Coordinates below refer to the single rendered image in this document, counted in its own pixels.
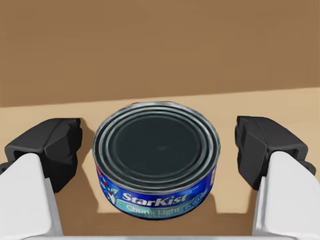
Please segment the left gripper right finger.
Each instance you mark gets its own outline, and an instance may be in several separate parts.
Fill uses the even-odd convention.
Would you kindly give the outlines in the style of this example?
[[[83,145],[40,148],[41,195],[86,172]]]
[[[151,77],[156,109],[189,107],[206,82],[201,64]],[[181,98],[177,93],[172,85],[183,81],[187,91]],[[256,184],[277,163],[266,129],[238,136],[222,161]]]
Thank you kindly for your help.
[[[320,182],[308,146],[272,119],[236,122],[238,172],[257,191],[252,233],[320,237]]]

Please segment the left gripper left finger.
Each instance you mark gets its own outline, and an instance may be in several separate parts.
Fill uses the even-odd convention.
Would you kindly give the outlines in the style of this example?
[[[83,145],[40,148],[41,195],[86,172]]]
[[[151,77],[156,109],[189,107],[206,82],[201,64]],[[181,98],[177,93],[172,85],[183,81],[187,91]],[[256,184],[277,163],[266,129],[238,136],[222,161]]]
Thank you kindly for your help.
[[[63,236],[55,199],[76,174],[80,118],[52,118],[4,148],[0,163],[0,237]]]

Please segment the blue flat can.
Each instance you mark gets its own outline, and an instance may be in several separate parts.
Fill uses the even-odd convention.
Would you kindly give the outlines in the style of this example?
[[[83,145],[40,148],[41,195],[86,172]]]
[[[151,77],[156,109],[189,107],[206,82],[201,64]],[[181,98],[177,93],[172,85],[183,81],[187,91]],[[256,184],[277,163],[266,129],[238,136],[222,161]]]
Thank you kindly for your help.
[[[204,202],[220,151],[212,123],[170,101],[137,102],[116,111],[92,143],[107,200],[125,214],[155,221],[180,217]]]

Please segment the pale wooden shelf unit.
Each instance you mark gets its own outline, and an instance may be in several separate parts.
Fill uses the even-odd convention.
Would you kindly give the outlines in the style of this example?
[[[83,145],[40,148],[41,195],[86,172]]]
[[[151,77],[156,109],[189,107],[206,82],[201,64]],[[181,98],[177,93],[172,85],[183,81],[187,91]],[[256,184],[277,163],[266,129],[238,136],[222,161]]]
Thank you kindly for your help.
[[[134,218],[99,186],[96,129],[143,101],[191,107],[220,138],[211,193],[179,218]],[[250,235],[237,116],[299,137],[320,181],[320,0],[0,0],[0,162],[38,123],[81,119],[76,175],[55,196],[65,235]]]

